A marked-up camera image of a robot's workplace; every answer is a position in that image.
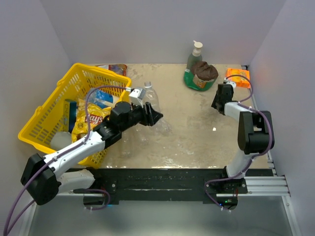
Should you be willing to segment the clear plastic bottle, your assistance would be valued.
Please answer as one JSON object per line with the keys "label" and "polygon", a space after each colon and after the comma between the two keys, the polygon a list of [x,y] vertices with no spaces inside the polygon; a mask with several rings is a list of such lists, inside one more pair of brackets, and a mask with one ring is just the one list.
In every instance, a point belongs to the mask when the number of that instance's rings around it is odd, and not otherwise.
{"label": "clear plastic bottle", "polygon": [[[153,89],[152,83],[145,82],[144,89],[146,91],[144,101],[150,102],[152,108],[161,113],[158,95]],[[151,127],[151,130],[155,135],[168,136],[171,133],[171,125],[164,118],[161,118],[154,126]]]}

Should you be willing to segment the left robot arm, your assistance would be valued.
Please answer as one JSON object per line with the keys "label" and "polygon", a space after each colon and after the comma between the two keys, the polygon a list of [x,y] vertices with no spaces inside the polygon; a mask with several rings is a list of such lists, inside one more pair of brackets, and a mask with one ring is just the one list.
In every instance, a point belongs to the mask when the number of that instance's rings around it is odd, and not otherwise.
{"label": "left robot arm", "polygon": [[143,106],[118,102],[106,119],[80,140],[44,157],[32,155],[21,177],[24,190],[40,206],[50,202],[62,186],[61,178],[74,164],[112,146],[127,129],[137,124],[154,126],[162,117],[149,102]]}

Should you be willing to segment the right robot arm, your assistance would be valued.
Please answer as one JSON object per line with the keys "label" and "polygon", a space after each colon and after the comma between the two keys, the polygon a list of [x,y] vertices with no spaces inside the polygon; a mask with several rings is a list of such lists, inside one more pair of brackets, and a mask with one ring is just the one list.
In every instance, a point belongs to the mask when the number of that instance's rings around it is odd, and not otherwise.
{"label": "right robot arm", "polygon": [[239,150],[232,162],[226,166],[224,178],[219,179],[219,187],[224,193],[231,193],[237,187],[235,179],[245,177],[252,162],[265,155],[275,144],[271,113],[234,101],[233,95],[232,84],[219,84],[212,103],[212,108],[220,114],[238,122]]}

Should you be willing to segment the green soap pump bottle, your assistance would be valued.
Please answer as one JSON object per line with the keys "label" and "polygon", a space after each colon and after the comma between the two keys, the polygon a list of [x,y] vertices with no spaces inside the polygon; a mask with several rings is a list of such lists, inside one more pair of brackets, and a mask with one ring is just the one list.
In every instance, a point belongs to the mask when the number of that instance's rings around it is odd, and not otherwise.
{"label": "green soap pump bottle", "polygon": [[187,70],[191,70],[193,65],[195,65],[199,61],[202,61],[201,49],[203,47],[203,44],[195,40],[193,42],[194,42],[194,49],[188,57],[187,66],[186,66]]}

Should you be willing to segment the orange candy box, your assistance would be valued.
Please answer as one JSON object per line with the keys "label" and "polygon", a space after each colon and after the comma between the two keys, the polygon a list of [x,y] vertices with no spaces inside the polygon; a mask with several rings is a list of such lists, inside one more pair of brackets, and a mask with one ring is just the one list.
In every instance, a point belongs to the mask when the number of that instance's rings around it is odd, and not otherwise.
{"label": "orange candy box", "polygon": [[246,77],[250,80],[250,72],[248,70],[236,69],[236,68],[227,68],[226,77],[229,81],[233,81],[236,86],[250,89],[250,83],[244,78]]}

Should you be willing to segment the green plastic bag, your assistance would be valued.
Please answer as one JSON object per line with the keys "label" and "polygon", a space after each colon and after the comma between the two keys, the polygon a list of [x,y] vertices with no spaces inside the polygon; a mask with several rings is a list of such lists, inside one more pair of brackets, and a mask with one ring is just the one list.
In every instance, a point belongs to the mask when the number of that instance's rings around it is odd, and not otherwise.
{"label": "green plastic bag", "polygon": [[208,89],[210,89],[213,86],[213,84],[215,83],[216,79],[219,76],[219,73],[216,69],[214,69],[211,72],[211,76],[212,75],[214,76],[213,79],[211,79],[209,81],[204,81],[204,80],[197,78],[195,75],[193,75],[193,73],[189,69],[185,69],[183,79],[184,79],[185,85],[188,88],[194,89],[197,91],[207,91]]}

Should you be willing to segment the blue white plastic package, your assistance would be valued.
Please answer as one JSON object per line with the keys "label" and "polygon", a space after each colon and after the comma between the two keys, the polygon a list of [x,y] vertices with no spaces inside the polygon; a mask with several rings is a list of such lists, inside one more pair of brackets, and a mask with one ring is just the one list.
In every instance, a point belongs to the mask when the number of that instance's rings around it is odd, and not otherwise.
{"label": "blue white plastic package", "polygon": [[99,106],[101,109],[113,108],[119,101],[119,97],[106,93],[100,89],[95,90],[89,97],[88,102]]}

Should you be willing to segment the red snack bag behind basket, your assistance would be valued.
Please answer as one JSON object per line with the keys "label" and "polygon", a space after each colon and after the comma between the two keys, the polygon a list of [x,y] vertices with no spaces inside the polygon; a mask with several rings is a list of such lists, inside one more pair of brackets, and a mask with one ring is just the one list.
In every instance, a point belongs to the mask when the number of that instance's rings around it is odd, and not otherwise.
{"label": "red snack bag behind basket", "polygon": [[113,71],[116,74],[126,76],[127,65],[126,64],[100,64],[97,65],[99,68]]}

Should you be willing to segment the yellow Lays chips bag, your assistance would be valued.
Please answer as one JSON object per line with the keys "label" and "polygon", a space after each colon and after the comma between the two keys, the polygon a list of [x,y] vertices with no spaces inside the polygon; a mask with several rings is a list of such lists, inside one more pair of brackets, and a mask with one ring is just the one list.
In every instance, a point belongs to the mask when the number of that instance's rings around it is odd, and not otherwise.
{"label": "yellow Lays chips bag", "polygon": [[[85,113],[86,101],[84,99],[78,99],[78,107],[76,114],[76,122],[74,128],[71,132],[72,142],[83,138],[88,132],[88,123]],[[90,122],[91,130],[94,129],[97,125],[103,122],[104,118],[110,114],[111,108],[100,108],[94,103],[88,103],[88,117]]]}

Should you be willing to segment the yellow plastic shopping basket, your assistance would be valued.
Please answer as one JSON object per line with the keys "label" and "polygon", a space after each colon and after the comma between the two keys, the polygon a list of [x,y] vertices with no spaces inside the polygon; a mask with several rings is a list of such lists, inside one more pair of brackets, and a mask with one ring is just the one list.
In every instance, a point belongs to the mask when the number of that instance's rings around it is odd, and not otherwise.
{"label": "yellow plastic shopping basket", "polygon": [[100,86],[130,87],[132,81],[113,71],[82,63],[74,64],[56,89],[39,106],[18,134],[18,139],[32,145],[38,151],[51,154],[50,142],[57,132],[63,131],[63,104],[65,99],[84,99],[91,88]]}

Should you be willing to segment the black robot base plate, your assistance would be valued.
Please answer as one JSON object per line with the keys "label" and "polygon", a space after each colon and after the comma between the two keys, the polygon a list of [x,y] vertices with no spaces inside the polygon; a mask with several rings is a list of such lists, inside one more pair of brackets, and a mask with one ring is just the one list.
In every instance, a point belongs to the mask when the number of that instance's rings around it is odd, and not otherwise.
{"label": "black robot base plate", "polygon": [[95,181],[89,189],[76,194],[95,194],[98,189],[110,195],[110,203],[121,201],[187,201],[223,206],[237,203],[246,194],[244,178],[223,180],[225,169],[90,169]]}

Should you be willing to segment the aluminium frame rail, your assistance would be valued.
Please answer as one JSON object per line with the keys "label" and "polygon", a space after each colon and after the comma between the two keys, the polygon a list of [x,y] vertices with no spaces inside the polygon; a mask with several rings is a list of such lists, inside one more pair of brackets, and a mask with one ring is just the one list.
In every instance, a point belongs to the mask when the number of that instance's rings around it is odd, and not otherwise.
{"label": "aluminium frame rail", "polygon": [[291,194],[285,176],[277,174],[271,154],[267,154],[267,163],[272,171],[272,177],[245,177],[248,194],[252,196],[281,197],[286,216],[294,236],[301,236],[301,230],[297,221]]}

